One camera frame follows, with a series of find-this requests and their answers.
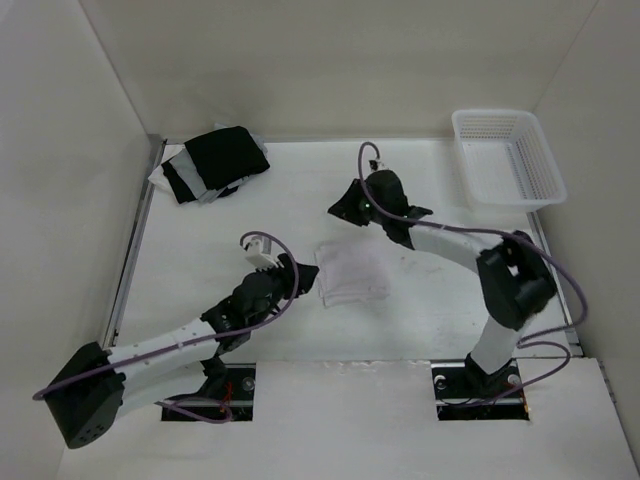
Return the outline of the white tank top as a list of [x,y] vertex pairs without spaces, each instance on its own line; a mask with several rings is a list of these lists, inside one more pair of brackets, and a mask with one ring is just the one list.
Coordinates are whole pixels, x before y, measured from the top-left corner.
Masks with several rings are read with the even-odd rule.
[[319,268],[319,297],[325,308],[385,299],[390,294],[389,275],[371,240],[325,242],[315,251]]

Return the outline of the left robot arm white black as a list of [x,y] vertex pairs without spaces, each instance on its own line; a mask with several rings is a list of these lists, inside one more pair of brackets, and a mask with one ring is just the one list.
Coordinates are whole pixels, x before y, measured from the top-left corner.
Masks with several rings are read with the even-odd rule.
[[81,346],[38,400],[48,407],[66,446],[83,448],[127,413],[150,404],[214,398],[227,373],[222,356],[307,294],[319,269],[288,255],[246,275],[230,295],[168,333],[125,346]]

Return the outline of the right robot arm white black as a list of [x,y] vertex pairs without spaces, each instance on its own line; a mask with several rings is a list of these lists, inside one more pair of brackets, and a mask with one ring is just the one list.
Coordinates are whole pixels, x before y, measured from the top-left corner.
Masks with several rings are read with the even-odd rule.
[[439,256],[477,275],[489,317],[465,358],[463,380],[476,398],[495,393],[531,319],[557,293],[541,256],[524,245],[530,237],[515,231],[497,242],[427,227],[424,223],[432,211],[411,205],[391,170],[376,171],[365,181],[353,180],[328,213],[359,227],[375,223],[392,242]]

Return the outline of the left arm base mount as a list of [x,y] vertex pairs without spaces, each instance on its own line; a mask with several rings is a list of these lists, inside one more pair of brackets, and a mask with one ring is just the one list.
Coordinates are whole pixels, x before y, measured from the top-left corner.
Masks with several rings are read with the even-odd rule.
[[194,416],[214,423],[251,422],[256,392],[255,363],[225,364],[220,359],[214,376],[193,393],[171,397],[165,404],[177,403],[179,411],[161,407],[161,422],[195,422]]

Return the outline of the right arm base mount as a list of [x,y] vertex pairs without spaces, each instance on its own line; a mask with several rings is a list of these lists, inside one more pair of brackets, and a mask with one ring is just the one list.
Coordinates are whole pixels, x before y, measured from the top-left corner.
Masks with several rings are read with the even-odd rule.
[[486,376],[468,359],[433,362],[431,376],[440,421],[528,421],[529,411],[515,360]]

